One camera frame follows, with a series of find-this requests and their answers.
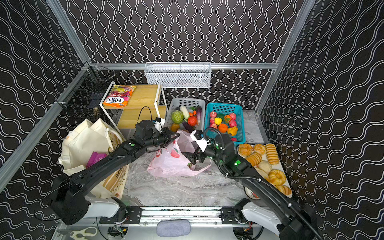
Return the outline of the pink plastic bag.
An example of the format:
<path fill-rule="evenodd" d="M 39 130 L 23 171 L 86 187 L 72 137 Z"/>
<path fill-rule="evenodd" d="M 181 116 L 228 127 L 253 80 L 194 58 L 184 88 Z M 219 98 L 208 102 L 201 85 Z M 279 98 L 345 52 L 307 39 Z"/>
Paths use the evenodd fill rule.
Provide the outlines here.
<path fill-rule="evenodd" d="M 197 144 L 191 138 L 191 134 L 183 130 L 178 130 L 180 136 L 172 141 L 167 147 L 156 152 L 155 157 L 149 164 L 147 172 L 155 177 L 192 177 L 205 170 L 212 164 L 205 165 L 203 168 L 192 164 L 183 152 L 194 153 Z"/>

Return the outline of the orange mandarin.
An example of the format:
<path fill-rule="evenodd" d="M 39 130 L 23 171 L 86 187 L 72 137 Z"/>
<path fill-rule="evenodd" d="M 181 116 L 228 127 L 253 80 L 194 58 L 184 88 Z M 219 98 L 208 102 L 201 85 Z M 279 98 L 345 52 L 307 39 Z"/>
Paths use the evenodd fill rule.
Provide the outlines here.
<path fill-rule="evenodd" d="M 228 131 L 228 126 L 226 124 L 218 125 L 218 130 L 220 133 L 225 134 Z"/>

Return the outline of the yellow lemon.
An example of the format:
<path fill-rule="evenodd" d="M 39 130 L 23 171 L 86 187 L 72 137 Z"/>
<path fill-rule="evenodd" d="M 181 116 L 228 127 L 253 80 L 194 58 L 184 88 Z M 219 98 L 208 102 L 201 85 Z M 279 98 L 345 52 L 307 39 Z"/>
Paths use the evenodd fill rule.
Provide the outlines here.
<path fill-rule="evenodd" d="M 215 119 L 214 119 L 214 123 L 216 124 L 216 125 L 220 125 L 221 123 L 222 123 L 222 119 L 221 118 L 219 118 L 219 117 L 216 117 Z"/>

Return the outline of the yellow orange pear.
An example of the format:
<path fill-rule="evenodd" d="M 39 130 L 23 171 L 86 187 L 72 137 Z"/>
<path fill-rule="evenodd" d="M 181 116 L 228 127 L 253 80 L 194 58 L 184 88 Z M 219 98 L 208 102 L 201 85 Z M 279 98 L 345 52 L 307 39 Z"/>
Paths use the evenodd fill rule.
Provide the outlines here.
<path fill-rule="evenodd" d="M 227 130 L 227 134 L 234 137 L 237 135 L 237 132 L 238 132 L 238 127 L 237 126 L 234 126 L 234 127 L 231 127 L 231 128 L 228 128 Z"/>

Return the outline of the magenta Lot 100 candy bag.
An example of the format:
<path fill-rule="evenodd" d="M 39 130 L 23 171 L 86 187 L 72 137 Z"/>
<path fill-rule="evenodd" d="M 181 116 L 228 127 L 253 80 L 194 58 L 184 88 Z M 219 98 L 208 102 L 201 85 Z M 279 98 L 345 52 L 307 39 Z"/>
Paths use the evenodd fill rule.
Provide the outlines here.
<path fill-rule="evenodd" d="M 95 163 L 99 162 L 100 160 L 104 159 L 108 155 L 105 153 L 97 153 L 97 152 L 92 152 L 89 161 L 87 162 L 86 168 L 91 167 Z"/>

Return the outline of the cream canvas tote bag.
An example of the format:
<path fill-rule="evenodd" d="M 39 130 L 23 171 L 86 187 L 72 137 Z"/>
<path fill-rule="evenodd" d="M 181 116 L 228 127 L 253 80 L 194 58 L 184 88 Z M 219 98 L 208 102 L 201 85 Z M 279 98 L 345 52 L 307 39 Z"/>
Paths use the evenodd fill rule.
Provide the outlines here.
<path fill-rule="evenodd" d="M 102 119 L 94 123 L 86 119 L 63 140 L 59 163 L 63 166 L 64 173 L 70 176 L 86 169 L 92 152 L 109 155 L 122 142 L 122 136 Z M 91 194 L 100 199 L 121 199 L 128 170 L 129 166 L 126 165 L 115 171 L 98 183 Z"/>

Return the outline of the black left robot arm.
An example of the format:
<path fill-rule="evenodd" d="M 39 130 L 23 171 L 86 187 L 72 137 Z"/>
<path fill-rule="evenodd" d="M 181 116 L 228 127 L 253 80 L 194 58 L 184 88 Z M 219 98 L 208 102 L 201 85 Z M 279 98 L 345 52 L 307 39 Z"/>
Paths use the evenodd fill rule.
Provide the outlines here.
<path fill-rule="evenodd" d="M 116 197 L 98 200 L 88 198 L 87 194 L 115 171 L 149 153 L 152 147 L 165 148 L 179 136 L 167 127 L 157 130 L 151 120 L 141 121 L 136 125 L 134 136 L 104 159 L 71 176 L 58 176 L 49 196 L 49 206 L 67 226 L 84 218 L 97 217 L 124 222 L 127 206 L 121 200 Z"/>

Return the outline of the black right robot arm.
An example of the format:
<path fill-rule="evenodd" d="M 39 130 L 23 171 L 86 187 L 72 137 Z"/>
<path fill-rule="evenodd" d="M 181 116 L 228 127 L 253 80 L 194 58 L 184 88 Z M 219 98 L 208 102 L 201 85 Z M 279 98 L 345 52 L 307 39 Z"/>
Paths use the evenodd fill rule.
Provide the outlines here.
<path fill-rule="evenodd" d="M 261 225 L 281 240 L 322 239 L 314 209 L 295 203 L 263 178 L 237 154 L 230 137 L 215 128 L 193 131 L 190 136 L 198 147 L 194 153 L 184 153 L 186 158 L 193 164 L 210 158 L 226 178 L 238 181 L 267 205 L 265 209 L 253 202 L 244 204 L 241 213 L 246 221 Z"/>

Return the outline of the yellow pumpkin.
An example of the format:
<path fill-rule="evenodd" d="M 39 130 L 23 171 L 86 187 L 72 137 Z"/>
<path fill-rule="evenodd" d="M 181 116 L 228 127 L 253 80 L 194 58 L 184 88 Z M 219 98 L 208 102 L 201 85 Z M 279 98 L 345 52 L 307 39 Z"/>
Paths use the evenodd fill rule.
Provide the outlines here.
<path fill-rule="evenodd" d="M 172 132 L 177 132 L 178 130 L 180 129 L 180 125 L 179 124 L 176 124 L 176 123 L 173 123 L 172 125 L 171 125 L 171 127 L 170 127 L 170 130 L 172 131 Z"/>

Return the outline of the purple eggplant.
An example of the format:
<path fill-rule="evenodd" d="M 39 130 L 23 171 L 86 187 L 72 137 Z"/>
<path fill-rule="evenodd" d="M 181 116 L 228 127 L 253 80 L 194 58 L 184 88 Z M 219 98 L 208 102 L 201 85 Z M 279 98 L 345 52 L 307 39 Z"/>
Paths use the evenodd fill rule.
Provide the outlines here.
<path fill-rule="evenodd" d="M 187 121 L 183 121 L 183 122 L 182 122 L 182 125 L 184 126 L 185 130 L 186 130 L 188 133 L 190 133 L 190 134 L 195 130 L 195 128 L 192 127 L 191 125 L 189 125 Z"/>

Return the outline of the green cabbage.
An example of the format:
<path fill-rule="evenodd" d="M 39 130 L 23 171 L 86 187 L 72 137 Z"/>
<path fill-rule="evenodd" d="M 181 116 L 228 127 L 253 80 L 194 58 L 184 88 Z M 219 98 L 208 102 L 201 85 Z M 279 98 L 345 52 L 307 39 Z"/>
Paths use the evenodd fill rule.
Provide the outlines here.
<path fill-rule="evenodd" d="M 171 113 L 171 120 L 174 124 L 181 124 L 184 120 L 184 114 L 180 110 L 175 110 Z"/>

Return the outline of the red tomato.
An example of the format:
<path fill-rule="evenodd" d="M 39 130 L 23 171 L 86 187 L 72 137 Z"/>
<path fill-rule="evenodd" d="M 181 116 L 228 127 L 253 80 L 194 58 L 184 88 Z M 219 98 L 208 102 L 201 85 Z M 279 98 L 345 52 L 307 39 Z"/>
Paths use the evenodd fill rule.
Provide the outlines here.
<path fill-rule="evenodd" d="M 194 127 L 198 124 L 198 119 L 196 116 L 190 116 L 188 118 L 188 124 L 191 126 L 191 127 Z"/>

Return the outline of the white radish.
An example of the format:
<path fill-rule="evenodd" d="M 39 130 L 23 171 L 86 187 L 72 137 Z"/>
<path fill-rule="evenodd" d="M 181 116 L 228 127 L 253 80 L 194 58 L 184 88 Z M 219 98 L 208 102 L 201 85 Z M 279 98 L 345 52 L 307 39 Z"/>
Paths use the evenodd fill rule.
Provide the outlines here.
<path fill-rule="evenodd" d="M 188 109 L 185 106 L 180 106 L 180 111 L 183 113 L 184 119 L 188 120 L 188 118 L 190 117 Z"/>

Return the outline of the grey white plastic basket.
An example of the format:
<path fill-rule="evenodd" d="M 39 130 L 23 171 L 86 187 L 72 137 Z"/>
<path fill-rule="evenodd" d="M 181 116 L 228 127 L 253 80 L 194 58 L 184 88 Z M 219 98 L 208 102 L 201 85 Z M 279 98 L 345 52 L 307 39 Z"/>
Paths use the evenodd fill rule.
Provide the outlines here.
<path fill-rule="evenodd" d="M 178 129 L 191 133 L 204 130 L 206 103 L 199 99 L 175 98 L 171 101 L 166 115 L 165 127 L 175 132 Z"/>

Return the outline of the red apple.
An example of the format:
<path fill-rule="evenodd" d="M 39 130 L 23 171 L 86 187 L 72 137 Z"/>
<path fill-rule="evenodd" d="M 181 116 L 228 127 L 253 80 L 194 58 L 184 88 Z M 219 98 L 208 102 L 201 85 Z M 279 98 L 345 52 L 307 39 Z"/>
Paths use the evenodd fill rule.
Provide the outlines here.
<path fill-rule="evenodd" d="M 229 122 L 229 126 L 230 126 L 230 128 L 236 127 L 237 126 L 237 122 L 235 120 L 231 120 Z"/>
<path fill-rule="evenodd" d="M 216 117 L 217 117 L 217 113 L 214 112 L 214 111 L 212 111 L 212 112 L 210 113 L 210 117 L 211 117 L 211 118 L 216 118 Z"/>
<path fill-rule="evenodd" d="M 218 125 L 216 125 L 215 123 L 212 123 L 212 124 L 210 124 L 210 128 L 217 129 L 217 128 L 218 128 Z"/>
<path fill-rule="evenodd" d="M 235 113 L 230 113 L 229 116 L 231 117 L 232 120 L 236 120 L 237 115 Z"/>

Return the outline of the orange with green leaves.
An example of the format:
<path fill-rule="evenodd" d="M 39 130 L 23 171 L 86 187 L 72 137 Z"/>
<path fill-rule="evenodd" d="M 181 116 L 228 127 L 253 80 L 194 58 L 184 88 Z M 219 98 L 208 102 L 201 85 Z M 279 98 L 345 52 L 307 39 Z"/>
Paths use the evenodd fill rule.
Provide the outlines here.
<path fill-rule="evenodd" d="M 226 124 L 228 124 L 231 120 L 232 120 L 232 119 L 231 119 L 231 117 L 230 117 L 229 115 L 225 115 L 225 116 L 224 116 L 224 122 L 225 122 Z"/>

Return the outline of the teal plastic basket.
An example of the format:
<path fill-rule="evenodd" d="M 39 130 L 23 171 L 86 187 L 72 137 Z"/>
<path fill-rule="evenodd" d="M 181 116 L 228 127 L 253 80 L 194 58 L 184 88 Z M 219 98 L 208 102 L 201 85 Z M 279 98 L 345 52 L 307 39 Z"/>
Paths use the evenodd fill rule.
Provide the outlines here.
<path fill-rule="evenodd" d="M 243 108 L 240 105 L 208 103 L 204 130 L 208 127 L 217 127 L 223 131 L 224 125 L 230 131 L 226 134 L 230 135 L 235 145 L 246 142 Z"/>

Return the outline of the orange Fox's candy bag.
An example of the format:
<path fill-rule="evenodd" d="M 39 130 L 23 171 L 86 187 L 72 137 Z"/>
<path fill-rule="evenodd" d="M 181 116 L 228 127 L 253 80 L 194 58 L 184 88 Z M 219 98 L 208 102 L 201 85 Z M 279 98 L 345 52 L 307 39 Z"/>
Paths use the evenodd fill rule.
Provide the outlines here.
<path fill-rule="evenodd" d="M 128 105 L 137 86 L 114 85 L 103 102 L 104 106 L 124 108 Z"/>

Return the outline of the tray of breads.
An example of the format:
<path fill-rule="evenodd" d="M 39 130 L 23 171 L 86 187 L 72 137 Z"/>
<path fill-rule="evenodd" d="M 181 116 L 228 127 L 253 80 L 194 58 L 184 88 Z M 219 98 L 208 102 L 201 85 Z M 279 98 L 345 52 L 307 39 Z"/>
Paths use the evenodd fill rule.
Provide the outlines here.
<path fill-rule="evenodd" d="M 251 163 L 257 172 L 283 195 L 291 198 L 292 189 L 283 170 L 277 147 L 274 144 L 241 144 L 238 154 Z"/>

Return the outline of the grey foam pad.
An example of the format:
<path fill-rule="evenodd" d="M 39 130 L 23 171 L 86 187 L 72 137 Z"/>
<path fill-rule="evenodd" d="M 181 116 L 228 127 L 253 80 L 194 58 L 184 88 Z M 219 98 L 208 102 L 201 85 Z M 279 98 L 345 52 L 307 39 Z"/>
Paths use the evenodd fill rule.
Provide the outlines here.
<path fill-rule="evenodd" d="M 156 227 L 159 237 L 181 237 L 191 232 L 191 223 L 188 220 L 161 221 Z"/>

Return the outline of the aluminium linear rail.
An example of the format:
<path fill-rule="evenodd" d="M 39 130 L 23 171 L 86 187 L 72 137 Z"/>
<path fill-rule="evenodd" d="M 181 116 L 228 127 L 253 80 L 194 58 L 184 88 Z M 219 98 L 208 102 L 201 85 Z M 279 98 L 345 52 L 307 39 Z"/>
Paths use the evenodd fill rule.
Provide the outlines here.
<path fill-rule="evenodd" d="M 253 202 L 247 203 L 240 211 L 243 222 L 235 218 L 232 207 L 128 207 L 128 219 L 121 223 L 103 219 L 103 225 L 155 227 L 161 221 L 188 220 L 192 227 L 277 227 L 282 222 L 269 208 L 262 208 Z"/>

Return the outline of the white handled scissors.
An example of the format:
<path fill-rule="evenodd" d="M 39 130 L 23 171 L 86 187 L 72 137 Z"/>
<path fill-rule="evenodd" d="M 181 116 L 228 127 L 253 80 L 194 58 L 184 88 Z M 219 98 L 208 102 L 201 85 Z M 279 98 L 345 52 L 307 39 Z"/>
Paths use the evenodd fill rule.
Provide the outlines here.
<path fill-rule="evenodd" d="M 96 227 L 88 227 L 82 230 L 72 231 L 69 236 L 73 240 L 87 240 L 88 237 L 95 237 L 98 234 Z"/>

